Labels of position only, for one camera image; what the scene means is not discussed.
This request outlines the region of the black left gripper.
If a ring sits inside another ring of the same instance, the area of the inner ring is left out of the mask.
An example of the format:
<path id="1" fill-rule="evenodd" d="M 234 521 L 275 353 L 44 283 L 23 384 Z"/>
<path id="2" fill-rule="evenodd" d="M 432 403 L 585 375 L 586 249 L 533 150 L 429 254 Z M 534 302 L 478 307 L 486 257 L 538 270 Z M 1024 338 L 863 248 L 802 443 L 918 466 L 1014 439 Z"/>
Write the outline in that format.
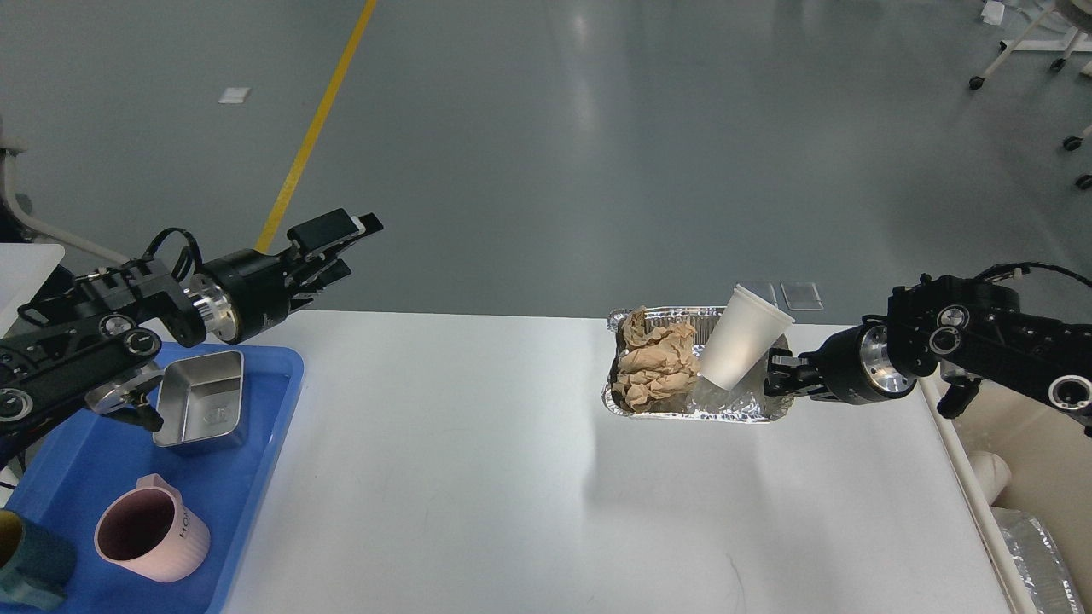
<path id="1" fill-rule="evenodd" d="M 287 252 L 242 249 L 195 265 L 189 298 L 207 334 L 240 345 L 284 322 L 328 285 L 351 275 L 342 252 L 383 229 L 385 225 L 373 213 L 351 215 L 340 206 L 290 227 Z"/>

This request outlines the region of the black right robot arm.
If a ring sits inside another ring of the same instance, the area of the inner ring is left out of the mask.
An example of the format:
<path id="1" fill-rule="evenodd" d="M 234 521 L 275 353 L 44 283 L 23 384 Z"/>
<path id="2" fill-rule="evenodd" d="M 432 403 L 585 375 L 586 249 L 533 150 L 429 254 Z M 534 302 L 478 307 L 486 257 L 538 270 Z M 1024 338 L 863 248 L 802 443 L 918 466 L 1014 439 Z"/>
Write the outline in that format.
<path id="1" fill-rule="evenodd" d="M 764 393 L 864 405 L 902 399 L 917 381 L 939 374 L 947 390 L 936 411 L 943 420 L 963 415 L 982 385 L 994 382 L 1088 432 L 1091 331 L 1023 312 L 1006 282 L 1034 269 L 1089 284 L 1045 262 L 998 264 L 972 278 L 922 275 L 892 290 L 885 315 L 863 316 L 819 349 L 769 350 Z"/>

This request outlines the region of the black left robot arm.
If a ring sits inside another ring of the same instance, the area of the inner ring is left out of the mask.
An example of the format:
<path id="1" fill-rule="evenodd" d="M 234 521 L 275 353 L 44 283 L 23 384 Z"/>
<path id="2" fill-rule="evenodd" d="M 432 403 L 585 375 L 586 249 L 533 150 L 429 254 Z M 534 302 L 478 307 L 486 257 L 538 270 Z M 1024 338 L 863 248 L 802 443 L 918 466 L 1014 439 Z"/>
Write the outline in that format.
<path id="1" fill-rule="evenodd" d="M 163 342 L 149 321 L 159 320 L 183 347 L 207 336 L 241 345 L 351 275 L 342 252 L 383 227 L 372 213 L 340 206 L 292 227 L 277 255 L 242 249 L 212 260 L 183 232 L 171 267 L 159 260 L 176 233 L 167 227 L 136 259 L 70 278 L 62 293 L 23 304 L 17 314 L 32 330 L 3 339 L 3 463 L 79 409 L 161 430 L 149 393 L 161 383 Z"/>

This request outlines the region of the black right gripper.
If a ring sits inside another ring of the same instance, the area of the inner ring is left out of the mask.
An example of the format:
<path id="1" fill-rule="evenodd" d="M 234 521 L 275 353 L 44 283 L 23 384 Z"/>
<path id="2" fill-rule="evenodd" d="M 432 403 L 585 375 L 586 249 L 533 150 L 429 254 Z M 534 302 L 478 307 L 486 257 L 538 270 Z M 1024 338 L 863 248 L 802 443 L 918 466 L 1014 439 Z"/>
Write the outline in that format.
<path id="1" fill-rule="evenodd" d="M 830 336 L 815 352 L 769 350 L 762 392 L 864 405 L 903 399 L 916 383 L 913 374 L 898 371 L 889 357 L 888 327 L 866 322 Z"/>

